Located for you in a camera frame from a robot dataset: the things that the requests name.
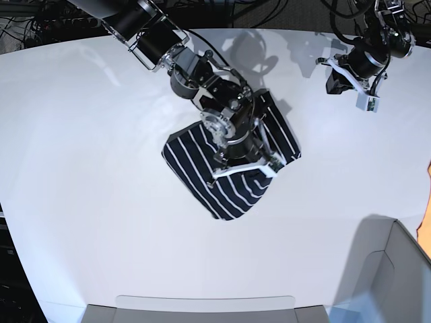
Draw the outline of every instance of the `white tabletop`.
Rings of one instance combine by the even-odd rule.
[[[329,68],[314,61],[342,52],[332,44],[347,50],[332,35],[201,33],[271,90],[302,149],[229,222],[160,155],[169,134],[199,120],[165,71],[147,72],[112,37],[0,56],[0,202],[42,308],[115,306],[118,295],[331,305],[364,218],[401,219],[415,234],[430,192],[430,50],[393,60],[371,113],[353,91],[326,94]],[[383,249],[371,240],[360,261]]]

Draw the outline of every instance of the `striped cloth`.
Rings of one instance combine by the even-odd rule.
[[[286,164],[301,156],[283,116],[272,103],[263,119],[271,148]],[[260,170],[250,170],[219,178],[213,188],[211,170],[220,165],[213,159],[217,145],[209,131],[197,122],[171,135],[162,156],[195,198],[215,219],[233,220],[245,214],[265,194],[272,178]]]

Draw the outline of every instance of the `navy striped fabric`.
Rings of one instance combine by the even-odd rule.
[[[263,119],[271,148],[286,160],[286,164],[301,156],[289,128],[272,104]],[[220,167],[213,159],[217,146],[202,122],[171,135],[162,152],[172,171],[182,180],[195,198],[216,219],[233,220],[245,214],[265,194],[271,178],[260,170],[236,173],[219,178],[213,188],[211,170]]]

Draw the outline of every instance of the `white stripe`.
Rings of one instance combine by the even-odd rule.
[[[231,187],[232,187],[232,190],[234,191],[235,195],[236,195],[237,197],[239,197],[241,200],[243,200],[245,204],[247,204],[248,206],[252,207],[254,204],[250,204],[250,203],[245,199],[245,197],[243,197],[242,195],[240,195],[240,193],[236,190],[235,184],[233,183],[233,181],[232,181],[232,179],[230,178],[230,176],[227,176],[227,178],[228,178],[228,180],[229,180],[229,183],[230,183],[230,185],[231,185]]]
[[[284,132],[283,128],[280,125],[280,122],[278,122],[277,118],[275,117],[274,113],[271,111],[270,108],[268,108],[268,111],[270,111],[270,113],[272,114],[272,117],[274,117],[274,120],[276,121],[276,123],[278,124],[278,127],[280,128],[281,132],[283,133],[284,138],[286,139],[286,141],[288,142],[290,149],[293,151],[293,153],[295,153],[295,149],[292,147],[292,144],[290,143],[288,136],[286,135],[286,133]]]
[[[175,169],[169,164],[169,161],[166,159],[166,156],[164,155],[164,151],[162,150],[162,156],[164,158],[164,161],[168,164],[168,166],[170,167],[170,169],[174,172],[174,174],[176,175],[176,177],[178,177],[180,179],[180,181],[187,187],[189,188],[186,183],[184,183],[183,179],[181,179],[180,176],[178,176],[178,174],[175,172]]]
[[[257,187],[259,187],[260,190],[265,190],[269,186],[268,184],[267,186],[262,187],[261,183],[257,182],[257,180],[255,180],[255,184],[257,185]]]
[[[214,149],[214,147],[212,145],[209,144],[209,142],[207,140],[207,136],[205,136],[205,133],[203,132],[202,124],[199,125],[199,128],[201,129],[202,137],[205,140],[205,142],[207,143],[207,145],[209,145],[211,147],[211,149],[216,153],[217,151]]]
[[[189,134],[190,134],[191,139],[192,139],[192,140],[193,140],[193,142],[195,143],[195,145],[196,145],[196,147],[197,147],[197,150],[199,150],[199,152],[200,152],[200,154],[201,154],[201,156],[202,156],[203,161],[204,161],[204,162],[205,162],[205,164],[207,165],[209,172],[210,172],[210,173],[212,173],[212,171],[213,171],[213,170],[212,170],[211,166],[208,164],[208,161],[207,161],[207,159],[205,158],[205,156],[204,156],[204,154],[203,154],[203,152],[202,152],[202,149],[201,149],[201,148],[200,148],[200,146],[197,144],[197,142],[196,142],[196,140],[195,140],[195,138],[194,138],[193,134],[191,133],[191,131],[189,131]],[[229,197],[224,193],[224,191],[223,191],[223,189],[222,189],[222,187],[220,186],[220,183],[219,183],[218,181],[216,181],[215,183],[217,184],[217,187],[218,187],[218,189],[219,189],[220,193],[224,196],[224,198],[225,198],[225,199],[226,199],[230,204],[232,204],[232,206],[233,206],[235,209],[237,209],[238,211],[240,211],[240,212],[242,212],[242,213],[246,213],[246,211],[244,211],[243,209],[241,209],[238,205],[236,205],[235,203],[233,203],[233,202],[229,199]]]
[[[211,204],[205,200],[205,198],[202,196],[202,194],[197,190],[196,186],[193,184],[193,182],[190,180],[190,178],[187,176],[187,173],[184,171],[184,168],[181,166],[180,162],[178,161],[178,159],[176,158],[174,152],[172,151],[172,149],[170,148],[169,144],[166,144],[167,148],[169,149],[170,153],[172,154],[173,158],[176,161],[176,164],[178,165],[178,167],[183,171],[183,174],[186,176],[187,180],[189,181],[190,185],[193,186],[193,188],[195,189],[196,193],[207,203],[208,207],[214,212],[215,215],[218,216],[219,219],[221,219],[222,217],[219,216],[219,214],[216,212],[216,210],[213,209],[213,207],[211,206]]]
[[[261,198],[262,197],[262,195],[254,195],[253,194],[253,191],[251,190],[251,188],[249,188],[248,187],[248,185],[247,185],[247,182],[246,182],[246,180],[245,180],[245,177],[244,177],[244,175],[241,175],[241,178],[242,178],[242,182],[244,183],[244,186],[245,186],[245,189],[246,190],[248,190],[248,192],[250,193],[250,195],[252,196],[252,197],[254,197],[254,198],[256,198],[256,199],[259,199],[259,198]]]
[[[286,163],[287,163],[287,161],[286,161],[286,157],[284,157],[283,151],[281,151],[281,149],[280,149],[280,147],[278,146],[277,141],[274,139],[274,137],[273,137],[273,135],[272,135],[271,131],[269,131],[269,129],[268,129],[268,127],[267,127],[267,125],[266,125],[265,123],[263,123],[263,126],[265,127],[265,129],[267,130],[267,132],[269,133],[269,135],[271,136],[272,141],[274,142],[275,146],[277,147],[278,153],[283,157],[283,161],[284,161],[284,163],[286,164]]]
[[[223,209],[223,211],[226,212],[227,215],[229,215],[231,218],[236,219],[230,212],[223,206],[223,204],[220,203],[220,201],[211,193],[211,191],[208,189],[207,183],[203,180],[201,173],[197,171],[196,165],[191,159],[189,152],[187,151],[186,147],[184,146],[183,142],[181,141],[181,138],[178,138],[178,142],[180,143],[181,147],[183,148],[184,152],[186,153],[187,158],[189,159],[190,164],[192,165],[193,169],[195,170],[197,177],[201,180],[203,187],[206,189],[209,195],[212,196],[215,202]]]

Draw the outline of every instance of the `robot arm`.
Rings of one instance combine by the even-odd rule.
[[[233,68],[219,64],[207,50],[196,55],[185,44],[189,37],[152,0],[70,0],[97,18],[147,69],[165,68],[174,93],[191,100],[218,146],[214,181],[236,172],[259,169],[275,177],[286,162],[271,150],[262,118],[262,92],[253,92]],[[213,70],[227,71],[236,82]]]
[[[364,0],[358,0],[361,10]],[[328,94],[341,94],[348,89],[358,91],[356,106],[376,112],[380,98],[377,91],[384,79],[392,57],[408,57],[415,46],[404,3],[401,0],[376,0],[364,14],[366,29],[363,37],[350,40],[337,31],[335,15],[331,13],[331,27],[344,42],[354,45],[348,55],[335,55],[330,59],[318,59],[317,63],[332,66],[327,82]],[[372,85],[370,78],[376,78]]]

